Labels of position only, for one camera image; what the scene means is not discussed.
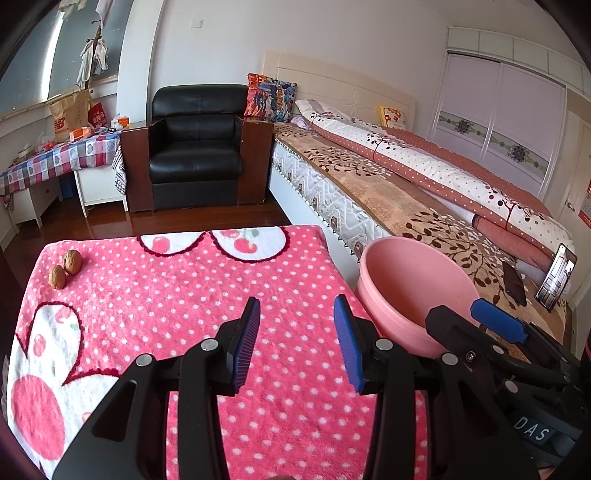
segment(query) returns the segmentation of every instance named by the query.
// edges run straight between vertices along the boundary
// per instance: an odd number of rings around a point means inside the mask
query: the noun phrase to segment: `white wall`
[[[554,218],[558,218],[562,211],[574,169],[577,166],[582,125],[579,116],[570,111],[566,112],[566,123],[564,124],[560,153],[558,154],[558,160],[548,190],[544,195],[544,205],[548,207]]]
[[[132,123],[146,119],[152,52],[165,0],[141,0],[131,6],[119,63],[118,113]]]
[[[574,339],[574,353],[579,358],[583,354],[585,343],[589,337],[589,329],[591,328],[591,315],[589,312],[591,312],[591,290],[587,291],[575,310],[574,331],[576,336]]]
[[[203,28],[191,29],[192,19],[203,19]],[[427,135],[446,43],[447,27],[417,0],[374,0],[371,6],[358,0],[167,0],[149,98],[167,85],[246,83],[248,73],[260,71],[265,50],[284,51],[413,95],[414,130]]]

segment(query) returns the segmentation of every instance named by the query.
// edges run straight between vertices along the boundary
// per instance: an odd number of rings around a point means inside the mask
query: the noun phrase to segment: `sliding wardrobe door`
[[[501,64],[449,55],[439,118],[431,141],[479,161],[499,89]]]
[[[563,86],[503,65],[495,121],[483,166],[519,188],[540,194],[560,144],[565,101]]]
[[[566,88],[493,60],[449,55],[431,141],[542,197],[556,159]]]

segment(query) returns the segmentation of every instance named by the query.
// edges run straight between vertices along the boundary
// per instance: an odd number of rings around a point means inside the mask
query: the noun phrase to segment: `cherry pattern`
[[[244,262],[269,260],[288,247],[288,236],[278,226],[215,230],[212,236],[222,252]]]
[[[41,304],[24,348],[12,347],[8,424],[31,460],[51,478],[67,446],[116,381],[94,374],[73,380],[80,322],[62,303]]]
[[[158,257],[172,257],[195,248],[201,241],[203,232],[158,233],[138,237],[144,249]]]

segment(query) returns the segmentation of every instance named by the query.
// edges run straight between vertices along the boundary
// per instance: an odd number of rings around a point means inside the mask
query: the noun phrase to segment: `wooden armrest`
[[[273,123],[248,117],[240,121],[242,174],[238,178],[238,203],[263,203],[271,166]]]

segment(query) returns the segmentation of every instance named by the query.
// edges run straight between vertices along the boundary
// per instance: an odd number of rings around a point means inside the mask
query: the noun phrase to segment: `pink polka dot blanket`
[[[54,264],[80,251],[64,289]],[[8,372],[8,423],[51,478],[84,421],[141,353],[184,354],[238,318],[249,296],[261,325],[246,384],[219,397],[233,480],[275,474],[357,479],[375,398],[347,380],[333,323],[344,293],[368,318],[330,260],[316,226],[145,235],[47,245],[27,285]],[[415,479],[426,478],[427,422],[416,395]],[[167,477],[178,479],[177,402],[168,411]]]

